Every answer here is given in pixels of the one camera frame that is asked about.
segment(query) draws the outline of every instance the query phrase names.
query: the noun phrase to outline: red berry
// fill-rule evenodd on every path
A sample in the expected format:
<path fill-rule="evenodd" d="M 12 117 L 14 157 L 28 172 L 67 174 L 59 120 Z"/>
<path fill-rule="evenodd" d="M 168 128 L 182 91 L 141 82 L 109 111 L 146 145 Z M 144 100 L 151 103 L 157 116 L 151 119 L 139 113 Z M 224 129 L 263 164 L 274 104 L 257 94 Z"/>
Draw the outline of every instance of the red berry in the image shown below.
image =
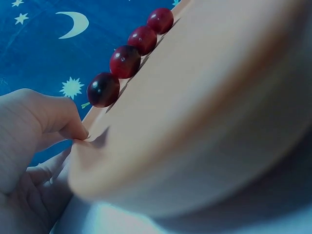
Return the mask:
<path fill-rule="evenodd" d="M 117 48 L 109 61 L 111 73 L 120 79 L 133 77 L 140 68 L 140 64 L 141 56 L 131 45 Z"/>
<path fill-rule="evenodd" d="M 100 73 L 88 86 L 87 95 L 91 105 L 107 107 L 113 104 L 119 95 L 120 83 L 111 73 Z"/>
<path fill-rule="evenodd" d="M 157 34 L 148 26 L 141 26 L 134 30 L 129 38 L 128 45 L 135 46 L 140 55 L 147 55 L 154 50 L 157 44 Z"/>
<path fill-rule="evenodd" d="M 174 23 L 174 15 L 168 8 L 159 8 L 153 11 L 147 20 L 147 25 L 157 34 L 168 32 Z"/>

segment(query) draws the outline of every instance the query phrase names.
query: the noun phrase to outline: fabric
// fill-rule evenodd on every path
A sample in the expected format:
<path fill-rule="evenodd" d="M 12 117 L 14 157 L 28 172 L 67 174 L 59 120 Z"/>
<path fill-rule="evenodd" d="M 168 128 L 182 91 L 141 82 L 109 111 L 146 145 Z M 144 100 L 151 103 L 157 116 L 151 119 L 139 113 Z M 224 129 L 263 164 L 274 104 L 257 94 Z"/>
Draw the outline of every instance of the fabric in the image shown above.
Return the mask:
<path fill-rule="evenodd" d="M 74 100 L 81 118 L 90 110 L 86 88 L 109 71 L 114 49 L 146 24 L 149 14 L 177 0 L 0 1 L 0 95 L 30 88 Z M 31 165 L 58 154 L 71 142 L 38 153 Z"/>

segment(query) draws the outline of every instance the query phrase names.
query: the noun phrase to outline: crescent moon print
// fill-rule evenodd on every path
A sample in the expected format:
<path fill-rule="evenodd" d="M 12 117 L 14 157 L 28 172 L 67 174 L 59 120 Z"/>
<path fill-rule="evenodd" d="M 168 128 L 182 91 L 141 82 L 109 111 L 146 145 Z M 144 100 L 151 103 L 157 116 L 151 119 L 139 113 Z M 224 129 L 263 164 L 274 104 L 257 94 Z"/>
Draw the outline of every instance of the crescent moon print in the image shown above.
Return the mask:
<path fill-rule="evenodd" d="M 83 33 L 89 26 L 89 20 L 85 15 L 79 12 L 57 12 L 56 14 L 67 15 L 74 21 L 73 28 L 59 39 L 68 39 Z"/>

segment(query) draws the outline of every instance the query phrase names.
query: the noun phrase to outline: white star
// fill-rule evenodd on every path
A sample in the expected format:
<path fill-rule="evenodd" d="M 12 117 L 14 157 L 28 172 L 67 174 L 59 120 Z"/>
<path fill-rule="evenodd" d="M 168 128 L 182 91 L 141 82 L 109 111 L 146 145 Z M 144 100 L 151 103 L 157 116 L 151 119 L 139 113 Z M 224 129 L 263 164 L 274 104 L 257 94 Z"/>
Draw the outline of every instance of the white star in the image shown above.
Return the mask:
<path fill-rule="evenodd" d="M 81 94 L 81 87 L 84 86 L 84 84 L 81 84 L 78 79 L 72 79 L 69 77 L 69 80 L 66 83 L 63 84 L 63 89 L 60 90 L 60 92 L 64 94 L 65 97 L 69 97 L 72 100 L 74 100 L 74 97 L 77 94 Z"/>
<path fill-rule="evenodd" d="M 24 3 L 23 0 L 16 0 L 15 2 L 12 3 L 12 7 L 19 6 L 22 3 Z"/>
<path fill-rule="evenodd" d="M 26 13 L 25 15 L 23 15 L 23 14 L 20 13 L 20 14 L 19 14 L 19 17 L 14 18 L 14 19 L 16 19 L 15 25 L 18 24 L 18 23 L 24 24 L 24 20 L 29 19 L 29 18 L 27 17 L 27 15 L 28 15 L 28 13 Z"/>

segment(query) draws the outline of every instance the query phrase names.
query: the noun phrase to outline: dark red berry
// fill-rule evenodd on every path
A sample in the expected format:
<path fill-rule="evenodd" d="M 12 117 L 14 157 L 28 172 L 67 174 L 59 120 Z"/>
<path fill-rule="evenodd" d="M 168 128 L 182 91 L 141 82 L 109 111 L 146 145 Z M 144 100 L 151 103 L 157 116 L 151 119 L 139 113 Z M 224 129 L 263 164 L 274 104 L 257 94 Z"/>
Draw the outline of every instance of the dark red berry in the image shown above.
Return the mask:
<path fill-rule="evenodd" d="M 120 79 L 133 77 L 141 64 L 141 56 L 138 50 L 131 45 L 123 45 L 117 48 L 109 61 L 111 73 Z"/>
<path fill-rule="evenodd" d="M 100 73 L 88 86 L 87 95 L 91 105 L 107 107 L 113 104 L 119 95 L 120 83 L 111 73 Z"/>
<path fill-rule="evenodd" d="M 151 27 L 157 34 L 168 32 L 174 23 L 174 15 L 168 8 L 158 8 L 153 11 L 147 20 L 147 26 Z"/>
<path fill-rule="evenodd" d="M 128 45 L 135 46 L 140 55 L 147 55 L 154 50 L 157 44 L 157 34 L 148 26 L 141 26 L 134 30 L 129 38 Z"/>

